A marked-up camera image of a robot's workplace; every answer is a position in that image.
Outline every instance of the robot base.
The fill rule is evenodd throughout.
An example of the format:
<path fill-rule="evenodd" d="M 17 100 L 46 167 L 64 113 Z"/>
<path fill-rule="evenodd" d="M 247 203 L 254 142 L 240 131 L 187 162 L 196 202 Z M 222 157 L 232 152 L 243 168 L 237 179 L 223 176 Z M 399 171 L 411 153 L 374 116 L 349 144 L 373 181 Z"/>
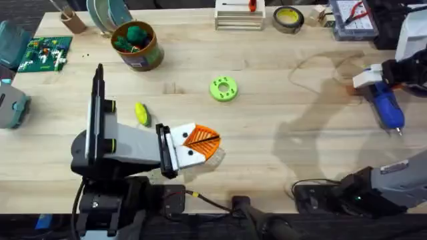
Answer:
<path fill-rule="evenodd" d="M 332 197 L 335 185 L 296 185 L 295 204 L 301 214 L 345 214 L 340 202 Z"/>

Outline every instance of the green toy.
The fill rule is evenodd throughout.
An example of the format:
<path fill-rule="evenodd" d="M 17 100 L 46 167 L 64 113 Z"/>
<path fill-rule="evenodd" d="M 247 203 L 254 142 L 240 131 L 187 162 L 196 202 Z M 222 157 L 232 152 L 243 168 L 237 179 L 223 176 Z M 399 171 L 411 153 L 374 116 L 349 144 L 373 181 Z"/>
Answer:
<path fill-rule="evenodd" d="M 61 71 L 66 64 L 68 49 L 73 37 L 36 37 L 28 43 L 25 54 L 21 59 L 21 64 L 18 67 L 19 73 L 42 72 L 42 71 Z M 40 58 L 43 53 L 40 53 L 44 48 L 48 49 L 46 61 L 43 63 Z M 56 64 L 57 57 L 52 56 L 52 52 L 62 51 L 61 62 Z"/>
<path fill-rule="evenodd" d="M 117 47 L 118 49 L 122 49 L 124 51 L 129 51 L 129 52 L 132 52 L 132 50 L 135 49 L 135 47 L 132 46 L 132 44 L 130 44 L 129 42 L 127 42 L 126 38 L 122 36 L 117 37 L 117 41 L 114 42 L 114 46 Z"/>
<path fill-rule="evenodd" d="M 238 85 L 231 77 L 217 77 L 209 86 L 212 97 L 217 101 L 231 101 L 238 94 Z"/>
<path fill-rule="evenodd" d="M 144 40 L 147 37 L 147 31 L 142 30 L 138 26 L 131 26 L 127 29 L 127 40 L 137 46 L 143 46 Z"/>

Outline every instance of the plate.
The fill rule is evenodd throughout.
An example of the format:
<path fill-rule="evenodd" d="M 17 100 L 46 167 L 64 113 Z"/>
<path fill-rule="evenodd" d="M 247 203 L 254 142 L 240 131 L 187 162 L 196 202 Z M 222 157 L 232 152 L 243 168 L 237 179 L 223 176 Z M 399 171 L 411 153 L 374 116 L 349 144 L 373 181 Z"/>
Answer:
<path fill-rule="evenodd" d="M 113 32 L 116 26 L 108 16 L 108 2 L 106 0 L 95 0 L 95 11 L 102 25 Z"/>
<path fill-rule="evenodd" d="M 96 14 L 94 0 L 87 0 L 86 1 L 86 7 L 87 7 L 87 10 L 89 11 L 89 14 L 91 15 L 92 21 L 95 23 L 95 25 L 104 33 L 108 32 L 108 29 L 106 29 L 104 27 L 104 25 L 102 25 L 101 20 L 99 20 L 98 15 Z"/>
<path fill-rule="evenodd" d="M 132 21 L 132 15 L 123 0 L 108 0 L 108 5 L 111 18 L 117 26 Z"/>

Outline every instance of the orange object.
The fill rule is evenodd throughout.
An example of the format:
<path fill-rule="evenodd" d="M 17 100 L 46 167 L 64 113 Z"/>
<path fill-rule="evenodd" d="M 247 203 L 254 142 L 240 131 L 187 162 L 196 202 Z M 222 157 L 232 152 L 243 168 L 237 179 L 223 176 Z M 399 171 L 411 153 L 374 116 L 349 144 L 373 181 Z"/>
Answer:
<path fill-rule="evenodd" d="M 249 0 L 249 10 L 251 12 L 256 10 L 256 0 Z"/>
<path fill-rule="evenodd" d="M 183 145 L 205 155 L 208 160 L 220 147 L 220 142 L 220 135 L 217 132 L 208 127 L 196 125 Z"/>

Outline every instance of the red screwdriver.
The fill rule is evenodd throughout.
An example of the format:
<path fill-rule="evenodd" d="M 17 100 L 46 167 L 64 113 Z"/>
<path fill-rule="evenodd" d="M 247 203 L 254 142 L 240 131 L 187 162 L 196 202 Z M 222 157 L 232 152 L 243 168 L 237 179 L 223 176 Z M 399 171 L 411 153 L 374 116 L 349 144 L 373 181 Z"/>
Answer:
<path fill-rule="evenodd" d="M 222 5 L 242 6 L 244 4 L 240 4 L 240 3 L 222 3 Z M 249 10 L 251 12 L 254 12 L 256 10 L 256 0 L 249 0 Z"/>

